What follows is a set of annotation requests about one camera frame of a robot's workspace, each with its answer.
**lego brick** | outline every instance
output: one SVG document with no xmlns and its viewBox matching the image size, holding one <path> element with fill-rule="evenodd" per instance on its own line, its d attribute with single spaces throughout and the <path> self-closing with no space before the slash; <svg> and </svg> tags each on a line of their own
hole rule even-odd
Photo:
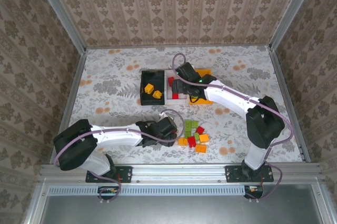
<svg viewBox="0 0 337 224">
<path fill-rule="evenodd" d="M 191 137 L 192 133 L 190 131 L 185 131 L 185 137 L 188 138 L 188 137 Z"/>
<path fill-rule="evenodd" d="M 151 83 L 148 83 L 147 86 L 144 88 L 144 91 L 147 94 L 151 94 L 154 90 L 154 86 Z"/>
<path fill-rule="evenodd" d="M 196 120 L 192 120 L 191 126 L 192 126 L 192 128 L 197 128 L 199 126 L 199 122 L 196 121 Z"/>
<path fill-rule="evenodd" d="M 192 130 L 192 121 L 185 120 L 185 131 L 191 131 L 191 130 Z"/>
<path fill-rule="evenodd" d="M 196 142 L 195 142 L 195 138 L 193 136 L 188 137 L 187 141 L 189 142 L 190 148 L 195 147 Z"/>
<path fill-rule="evenodd" d="M 202 134 L 205 131 L 204 128 L 202 128 L 201 126 L 198 126 L 198 128 L 195 130 L 196 133 L 198 134 Z"/>
<path fill-rule="evenodd" d="M 178 140 L 178 145 L 179 146 L 187 146 L 188 144 L 189 144 L 189 142 L 188 142 L 187 138 L 180 138 Z"/>
<path fill-rule="evenodd" d="M 196 141 L 199 141 L 199 140 L 200 140 L 200 137 L 199 137 L 199 134 L 198 134 L 198 133 L 194 133 L 193 135 L 194 135 Z"/>
<path fill-rule="evenodd" d="M 172 87 L 172 83 L 173 83 L 174 77 L 169 77 L 167 80 L 168 80 L 169 86 Z"/>
<path fill-rule="evenodd" d="M 153 92 L 152 97 L 154 97 L 155 99 L 160 99 L 162 97 L 163 93 L 161 93 L 160 91 L 155 91 Z"/>
<path fill-rule="evenodd" d="M 200 134 L 199 137 L 200 137 L 200 143 L 208 142 L 210 140 L 208 134 Z"/>
<path fill-rule="evenodd" d="M 195 145 L 195 152 L 206 153 L 206 150 L 207 150 L 207 146 L 206 145 L 203 145 L 203 144 L 197 144 L 197 145 Z"/>
</svg>

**black tray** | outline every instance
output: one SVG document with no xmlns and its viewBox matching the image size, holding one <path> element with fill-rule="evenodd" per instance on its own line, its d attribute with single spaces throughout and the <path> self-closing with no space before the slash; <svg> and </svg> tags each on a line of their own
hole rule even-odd
<svg viewBox="0 0 337 224">
<path fill-rule="evenodd" d="M 141 105 L 164 105 L 164 71 L 163 70 L 146 70 L 142 71 L 141 77 Z M 162 93 L 162 97 L 160 99 L 155 99 L 151 95 L 145 93 L 144 88 L 148 83 L 151 83 L 154 86 L 154 91 L 160 91 Z"/>
</svg>

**wall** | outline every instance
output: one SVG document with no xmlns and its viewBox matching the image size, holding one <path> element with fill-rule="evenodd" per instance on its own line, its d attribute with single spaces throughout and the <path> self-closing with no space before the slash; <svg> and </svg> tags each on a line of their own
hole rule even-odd
<svg viewBox="0 0 337 224">
<path fill-rule="evenodd" d="M 62 0 L 86 46 L 267 44 L 290 0 Z"/>
<path fill-rule="evenodd" d="M 77 63 L 47 0 L 0 0 L 0 223 L 20 223 L 29 206 Z"/>
<path fill-rule="evenodd" d="M 337 0 L 305 0 L 276 53 L 312 161 L 337 202 Z"/>
</svg>

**floral tablecloth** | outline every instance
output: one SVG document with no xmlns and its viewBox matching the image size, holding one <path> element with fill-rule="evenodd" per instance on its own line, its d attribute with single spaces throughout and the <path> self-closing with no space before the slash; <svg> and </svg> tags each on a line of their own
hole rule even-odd
<svg viewBox="0 0 337 224">
<path fill-rule="evenodd" d="M 197 120 L 210 136 L 207 153 L 177 144 L 168 148 L 113 146 L 104 149 L 115 163 L 226 163 L 241 162 L 250 141 L 243 118 L 219 104 L 141 106 L 141 71 L 168 69 L 172 57 L 182 52 L 196 69 L 211 69 L 220 81 L 248 95 L 275 101 L 287 115 L 281 91 L 266 46 L 125 48 L 88 50 L 85 69 L 78 89 L 71 123 L 88 119 L 91 124 L 118 126 L 139 120 L 158 119 L 167 108 L 179 111 L 185 119 Z M 181 129 L 178 117 L 174 121 Z M 289 135 L 283 130 L 279 139 Z M 301 161 L 295 139 L 275 147 L 269 157 L 273 162 Z"/>
</svg>

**orange block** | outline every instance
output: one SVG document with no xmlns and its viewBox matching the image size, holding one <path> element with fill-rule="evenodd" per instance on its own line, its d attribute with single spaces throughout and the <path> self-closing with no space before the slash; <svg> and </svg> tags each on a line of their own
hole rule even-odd
<svg viewBox="0 0 337 224">
<path fill-rule="evenodd" d="M 178 140 L 178 145 L 179 146 L 187 146 L 189 143 L 188 143 L 188 141 L 187 141 L 187 138 L 180 138 L 179 140 Z"/>
<path fill-rule="evenodd" d="M 152 97 L 154 97 L 155 99 L 160 99 L 162 97 L 163 93 L 161 93 L 160 91 L 155 91 L 153 92 Z"/>
<path fill-rule="evenodd" d="M 203 145 L 203 144 L 197 144 L 195 146 L 195 152 L 198 152 L 198 153 L 206 153 L 206 150 L 207 150 L 207 146 L 206 145 Z"/>
<path fill-rule="evenodd" d="M 210 140 L 209 135 L 208 134 L 200 134 L 199 135 L 199 140 L 200 143 L 204 143 L 204 142 L 208 142 Z"/>
<path fill-rule="evenodd" d="M 203 77 L 206 74 L 212 75 L 212 71 L 209 70 L 209 69 L 195 70 L 195 71 L 199 74 L 200 77 Z M 213 104 L 212 101 L 205 100 L 205 99 L 199 99 L 195 103 L 192 103 L 192 102 L 190 101 L 190 104 Z"/>
<path fill-rule="evenodd" d="M 145 93 L 151 94 L 154 90 L 154 86 L 151 83 L 148 83 L 147 86 L 144 88 Z"/>
</svg>

